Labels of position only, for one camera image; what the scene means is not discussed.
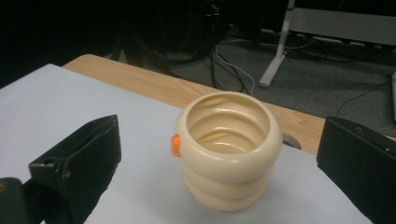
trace gray carpet floor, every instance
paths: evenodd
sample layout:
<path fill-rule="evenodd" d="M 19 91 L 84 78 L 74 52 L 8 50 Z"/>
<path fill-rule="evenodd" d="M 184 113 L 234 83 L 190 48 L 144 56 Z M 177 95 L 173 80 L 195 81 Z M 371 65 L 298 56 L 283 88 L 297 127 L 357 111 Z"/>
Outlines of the gray carpet floor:
<path fill-rule="evenodd" d="M 305 54 L 291 47 L 286 49 L 287 57 L 271 86 L 259 87 L 262 74 L 276 54 L 277 40 L 276 34 L 263 36 L 261 43 L 269 44 L 228 37 L 216 45 L 216 50 L 226 62 L 237 67 L 246 89 L 253 88 L 252 95 L 261 101 L 321 118 L 349 119 L 396 137 L 390 77 L 396 71 L 395 51 L 382 54 L 379 47 L 292 36 L 287 45 L 305 46 L 301 49 Z M 325 53 L 323 46 L 330 51 Z M 214 74 L 218 88 L 240 91 L 241 83 L 233 76 L 234 70 L 217 53 L 212 53 L 213 62 L 206 57 L 171 70 L 180 78 L 210 87 L 214 87 L 211 75 Z"/>

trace cable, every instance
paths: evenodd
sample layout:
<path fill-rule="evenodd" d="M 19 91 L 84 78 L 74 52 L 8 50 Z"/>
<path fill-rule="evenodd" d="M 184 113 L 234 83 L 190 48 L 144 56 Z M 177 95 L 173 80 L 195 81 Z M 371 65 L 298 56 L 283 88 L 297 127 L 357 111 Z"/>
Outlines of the cable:
<path fill-rule="evenodd" d="M 222 60 L 224 60 L 226 63 L 228 63 L 228 61 L 219 53 L 219 56 L 221 57 Z M 238 71 L 234 68 L 231 67 L 234 71 L 234 73 L 230 72 L 228 69 L 226 69 L 225 67 L 223 67 L 220 63 L 216 62 L 215 63 L 221 67 L 222 69 L 224 69 L 225 71 L 227 71 L 229 74 L 231 74 L 240 84 L 241 84 L 241 89 L 239 90 L 240 92 L 246 91 L 248 93 L 248 88 L 245 86 L 244 81 L 242 80 L 241 76 L 239 75 Z"/>
<path fill-rule="evenodd" d="M 314 55 L 312 53 L 308 53 L 306 51 L 303 51 L 301 49 L 295 49 L 295 51 L 301 55 L 303 55 L 303 58 L 297 58 L 297 57 L 292 57 L 287 53 L 284 53 L 286 56 L 292 59 L 312 59 L 312 60 L 324 60 L 324 61 L 329 61 L 329 62 L 335 62 L 335 63 L 351 63 L 355 62 L 355 60 L 336 60 L 336 59 L 331 59 L 329 58 L 328 52 L 326 52 L 324 49 L 321 49 L 322 53 L 318 55 Z"/>
<path fill-rule="evenodd" d="M 351 59 L 351 60 L 353 60 L 353 61 L 364 61 L 364 62 L 372 61 L 372 60 L 381 58 L 381 57 L 387 55 L 388 53 L 390 53 L 390 51 L 379 49 L 377 52 L 370 53 L 370 54 L 365 55 L 365 56 L 363 56 L 363 57 L 361 57 L 361 58 L 356 58 L 356 57 L 353 57 L 353 56 L 351 56 L 351 55 L 347 55 L 347 54 L 338 52 L 338 51 L 336 51 L 336 50 L 330 48 L 330 47 L 327 46 L 325 43 L 323 43 L 323 41 L 318 40 L 317 42 L 318 42 L 323 48 L 327 49 L 328 51 L 330 51 L 330 52 L 332 52 L 332 53 L 334 53 L 334 54 L 336 54 L 336 55 L 339 55 L 339 56 L 342 56 L 342 57 Z"/>
<path fill-rule="evenodd" d="M 314 42 L 316 41 L 316 39 L 314 39 L 313 41 L 310 41 L 306 44 L 303 44 L 301 46 L 298 47 L 290 47 L 290 46 L 285 46 L 285 49 L 304 49 L 309 47 L 310 45 L 312 45 Z M 233 40 L 222 40 L 220 41 L 221 43 L 231 43 L 231 42 L 249 42 L 251 43 L 250 40 L 246 40 L 246 39 L 233 39 Z M 272 47 L 277 47 L 277 44 L 267 44 L 267 43 L 258 43 L 261 46 L 272 46 Z"/>
<path fill-rule="evenodd" d="M 389 84 L 389 83 L 390 83 L 390 81 L 386 81 L 386 82 L 384 82 L 384 83 L 382 83 L 382 84 L 379 84 L 378 86 L 376 86 L 376 87 L 374 87 L 374 88 L 372 88 L 372 89 L 370 89 L 370 90 L 368 90 L 368 91 L 366 91 L 366 92 L 363 92 L 363 93 L 361 93 L 361 94 L 359 94 L 359 95 L 357 95 L 357 96 L 355 96 L 355 97 L 353 97 L 353 98 L 351 98 L 351 99 L 349 99 L 349 100 L 344 101 L 344 102 L 340 105 L 340 107 L 338 108 L 338 111 L 337 111 L 337 113 L 335 114 L 335 117 L 338 117 L 338 115 L 340 114 L 340 112 L 341 112 L 341 110 L 343 109 L 343 107 L 345 106 L 345 104 L 347 104 L 347 103 L 349 103 L 349 102 L 352 102 L 352 101 L 354 101 L 354 100 L 356 100 L 356 99 L 358 99 L 358 98 L 361 98 L 361 97 L 364 96 L 365 94 L 368 94 L 368 93 L 370 93 L 370 92 L 372 92 L 372 91 L 375 91 L 375 90 L 377 90 L 377 89 L 379 89 L 379 88 L 381 88 L 381 87 L 383 87 L 383 86 L 385 86 L 385 85 L 387 85 L 387 84 Z"/>
<path fill-rule="evenodd" d="M 214 59 L 213 59 L 213 52 L 210 51 L 208 54 L 208 57 L 210 59 L 210 66 L 205 64 L 209 67 L 210 69 L 210 77 L 212 80 L 212 85 L 214 88 L 218 89 L 218 90 L 224 90 L 224 88 L 216 81 L 216 75 L 215 75 L 215 66 L 214 66 Z"/>
<path fill-rule="evenodd" d="M 216 52 L 216 55 L 218 56 L 218 58 L 219 58 L 223 63 L 226 63 L 226 64 L 230 65 L 231 67 L 238 69 L 239 71 L 241 71 L 241 72 L 244 73 L 247 77 L 250 78 L 250 80 L 251 80 L 251 82 L 252 82 L 252 85 L 251 85 L 251 89 L 250 89 L 250 91 L 248 92 L 248 94 L 252 96 L 252 95 L 253 95 L 253 91 L 254 91 L 254 87 L 256 86 L 256 82 L 254 81 L 253 77 L 252 77 L 251 75 L 249 75 L 247 72 L 245 72 L 244 70 L 242 70 L 241 68 L 239 68 L 239 67 L 237 67 L 237 66 L 235 66 L 235 65 L 233 65 L 233 64 L 231 64 L 231 63 L 227 63 L 227 62 L 225 62 L 224 60 L 222 60 L 222 58 L 219 56 L 219 53 L 218 53 L 218 46 L 217 46 L 217 45 L 215 45 L 215 52 Z"/>

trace metal stand leg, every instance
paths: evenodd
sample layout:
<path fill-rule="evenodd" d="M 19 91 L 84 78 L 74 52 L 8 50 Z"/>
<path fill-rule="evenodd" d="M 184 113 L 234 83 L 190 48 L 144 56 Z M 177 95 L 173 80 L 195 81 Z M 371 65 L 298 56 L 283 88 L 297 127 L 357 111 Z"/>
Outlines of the metal stand leg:
<path fill-rule="evenodd" d="M 262 75 L 262 79 L 259 81 L 259 86 L 263 88 L 268 88 L 274 78 L 279 66 L 282 64 L 285 59 L 285 55 L 283 54 L 283 50 L 285 48 L 286 38 L 288 37 L 289 27 L 291 22 L 291 17 L 293 15 L 294 9 L 294 1 L 289 0 L 288 8 L 286 9 L 285 19 L 283 20 L 282 31 L 280 33 L 279 44 L 276 50 L 276 56 L 271 61 L 264 75 Z"/>
<path fill-rule="evenodd" d="M 396 123 L 396 72 L 392 76 L 393 121 Z"/>

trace white stand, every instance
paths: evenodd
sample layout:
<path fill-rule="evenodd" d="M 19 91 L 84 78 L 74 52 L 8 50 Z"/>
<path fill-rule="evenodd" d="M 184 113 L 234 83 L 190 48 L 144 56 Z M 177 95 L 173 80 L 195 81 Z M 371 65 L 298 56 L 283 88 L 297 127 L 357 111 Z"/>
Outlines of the white stand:
<path fill-rule="evenodd" d="M 285 20 L 283 20 L 282 31 L 280 33 L 279 44 L 276 50 L 276 56 L 271 61 L 267 70 L 265 71 L 262 79 L 259 81 L 259 86 L 263 88 L 267 88 L 270 86 L 279 66 L 282 64 L 285 59 L 285 55 L 283 54 L 283 50 L 286 44 L 286 38 L 288 37 L 289 27 L 291 22 L 291 17 L 293 15 L 294 1 L 289 0 L 288 8 L 286 9 Z"/>
<path fill-rule="evenodd" d="M 294 1 L 289 0 L 276 56 L 259 81 L 261 87 L 270 86 L 285 58 L 289 30 L 396 46 L 396 17 L 294 7 Z"/>

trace cup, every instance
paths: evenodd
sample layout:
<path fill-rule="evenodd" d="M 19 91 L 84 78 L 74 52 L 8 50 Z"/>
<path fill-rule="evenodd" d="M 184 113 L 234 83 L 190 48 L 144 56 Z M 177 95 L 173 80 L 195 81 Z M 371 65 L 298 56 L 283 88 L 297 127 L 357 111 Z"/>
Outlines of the cup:
<path fill-rule="evenodd" d="M 172 153 L 194 198 L 220 211 L 237 211 L 263 195 L 282 146 L 273 112 L 239 92 L 204 95 L 177 119 Z"/>

